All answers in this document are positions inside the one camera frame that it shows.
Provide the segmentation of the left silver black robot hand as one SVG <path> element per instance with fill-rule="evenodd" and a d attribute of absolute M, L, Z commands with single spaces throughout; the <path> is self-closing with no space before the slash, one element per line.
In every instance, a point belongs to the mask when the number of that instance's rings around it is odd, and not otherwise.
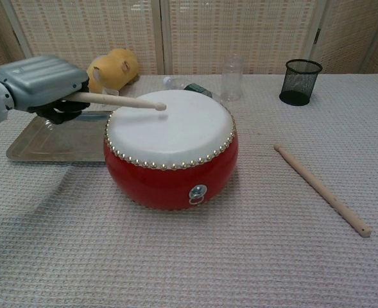
<path fill-rule="evenodd" d="M 55 55 L 42 55 L 0 66 L 0 85 L 16 110 L 35 113 L 53 124 L 78 117 L 89 103 L 66 99 L 89 91 L 86 70 Z"/>

